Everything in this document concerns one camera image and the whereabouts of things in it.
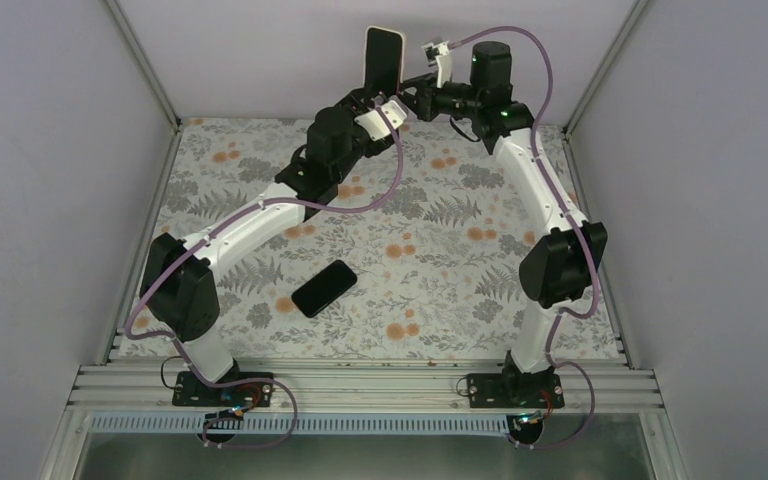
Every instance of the floral pattern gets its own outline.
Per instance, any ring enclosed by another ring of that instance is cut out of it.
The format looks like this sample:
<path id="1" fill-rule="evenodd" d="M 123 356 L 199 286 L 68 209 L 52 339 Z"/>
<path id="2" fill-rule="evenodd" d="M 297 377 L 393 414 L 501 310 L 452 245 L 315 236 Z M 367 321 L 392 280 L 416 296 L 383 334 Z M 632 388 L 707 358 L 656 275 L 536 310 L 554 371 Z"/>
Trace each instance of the floral pattern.
<path id="1" fill-rule="evenodd" d="M 254 198 L 305 141 L 305 120 L 191 119 L 167 185 L 155 236 L 184 236 Z M 528 212 L 480 144 L 444 123 L 402 127 L 405 170 L 382 208 L 319 213 L 276 235 L 218 281 L 220 333 L 249 357 L 501 359 L 528 301 L 517 266 L 534 245 Z M 564 188 L 572 181 L 555 127 L 541 127 Z M 395 151 L 362 159 L 332 205 L 362 206 L 392 180 Z M 313 319 L 290 294 L 341 259 L 358 283 Z M 590 292 L 580 300 L 587 306 Z M 144 311 L 136 331 L 163 328 Z M 120 355 L 165 356 L 165 339 L 123 339 Z M 568 318 L 559 358 L 618 357 L 604 304 Z"/>

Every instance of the metal grille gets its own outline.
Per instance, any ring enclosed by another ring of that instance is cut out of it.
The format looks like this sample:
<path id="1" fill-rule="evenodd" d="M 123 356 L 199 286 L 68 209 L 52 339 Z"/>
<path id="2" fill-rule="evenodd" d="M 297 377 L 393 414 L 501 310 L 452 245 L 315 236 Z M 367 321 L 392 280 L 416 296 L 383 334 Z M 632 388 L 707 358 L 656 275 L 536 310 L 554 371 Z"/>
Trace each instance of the metal grille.
<path id="1" fill-rule="evenodd" d="M 175 412 L 98 412 L 91 432 L 199 433 L 204 414 Z M 211 433 L 279 434 L 290 428 L 289 414 L 251 413 L 219 422 Z M 507 432 L 504 415 L 299 414 L 294 434 L 329 435 L 480 435 Z"/>

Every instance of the black smartphone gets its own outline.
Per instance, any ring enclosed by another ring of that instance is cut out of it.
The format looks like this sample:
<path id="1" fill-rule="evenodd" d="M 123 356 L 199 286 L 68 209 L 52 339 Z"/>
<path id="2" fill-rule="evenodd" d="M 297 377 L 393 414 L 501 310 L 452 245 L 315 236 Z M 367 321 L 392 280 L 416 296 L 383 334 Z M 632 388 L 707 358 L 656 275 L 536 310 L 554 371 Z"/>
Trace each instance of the black smartphone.
<path id="1" fill-rule="evenodd" d="M 307 318 L 313 318 L 357 283 L 357 275 L 337 260 L 298 288 L 290 298 Z"/>
<path id="2" fill-rule="evenodd" d="M 385 97 L 399 90 L 405 63 L 405 34 L 381 27 L 366 29 L 363 86 Z"/>

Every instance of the white wall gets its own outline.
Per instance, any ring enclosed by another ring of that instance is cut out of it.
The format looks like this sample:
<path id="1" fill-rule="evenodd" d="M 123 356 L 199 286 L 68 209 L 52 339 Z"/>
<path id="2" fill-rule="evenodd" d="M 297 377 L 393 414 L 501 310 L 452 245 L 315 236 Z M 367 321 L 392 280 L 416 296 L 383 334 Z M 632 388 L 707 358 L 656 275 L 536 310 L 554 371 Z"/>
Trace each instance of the white wall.
<path id="1" fill-rule="evenodd" d="M 0 479 L 39 475 L 170 129 L 97 0 L 0 0 Z"/>
<path id="2" fill-rule="evenodd" d="M 768 2 L 653 2 L 575 132 L 694 478 L 768 478 Z"/>
<path id="3" fill-rule="evenodd" d="M 407 34 L 407 73 L 428 71 L 420 45 L 460 40 L 497 25 L 531 29 L 555 66 L 545 119 L 563 124 L 634 0 L 120 0 L 152 67 L 183 116 L 312 118 L 363 83 L 366 27 Z M 536 111 L 546 74 L 537 50 L 514 34 L 515 98 Z M 469 51 L 455 79 L 469 77 Z"/>

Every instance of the black and white robotic arm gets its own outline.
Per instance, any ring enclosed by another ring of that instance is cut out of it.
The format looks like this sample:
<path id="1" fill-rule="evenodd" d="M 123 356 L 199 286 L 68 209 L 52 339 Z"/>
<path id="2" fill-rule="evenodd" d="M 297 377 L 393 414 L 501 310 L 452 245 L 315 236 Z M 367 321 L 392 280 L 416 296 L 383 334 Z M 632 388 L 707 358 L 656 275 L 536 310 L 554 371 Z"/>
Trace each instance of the black and white robotic arm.
<path id="1" fill-rule="evenodd" d="M 470 83 L 451 81 L 452 68 L 446 42 L 423 47 L 435 72 L 407 80 L 399 99 L 419 120 L 431 121 L 439 114 L 468 118 L 472 131 L 489 154 L 504 167 L 510 181 L 540 226 L 539 241 L 520 264 L 520 281 L 526 295 L 526 315 L 518 338 L 505 360 L 502 377 L 509 403 L 529 405 L 541 390 L 552 390 L 556 376 L 545 355 L 545 344 L 559 308 L 580 298 L 590 286 L 583 248 L 589 248 L 598 266 L 607 241 L 604 227 L 591 224 L 561 187 L 554 169 L 548 179 L 563 195 L 569 217 L 580 227 L 588 245 L 579 244 L 569 220 L 561 211 L 550 185 L 538 168 L 530 148 L 534 118 L 528 107 L 511 100 L 511 55 L 499 42 L 481 42 L 473 47 Z M 363 157 L 386 150 L 393 143 L 389 129 L 372 109 L 371 95 L 354 90 L 334 107 L 320 111 L 290 165 L 275 177 L 252 203 L 268 198 L 293 197 L 327 204 L 337 186 Z M 407 115 L 401 106 L 386 103 L 388 119 L 397 128 Z M 538 153 L 543 145 L 537 136 Z M 252 250 L 287 228 L 299 225 L 315 209 L 293 204 L 266 206 L 239 218 L 208 245 L 188 259 L 181 272 L 168 280 L 148 306 L 183 344 L 194 366 L 211 382 L 234 378 L 236 363 L 223 345 L 217 328 L 219 306 L 216 282 Z M 182 239 L 168 234 L 152 243 L 142 283 L 142 292 L 186 249 L 209 238 L 226 221 Z"/>

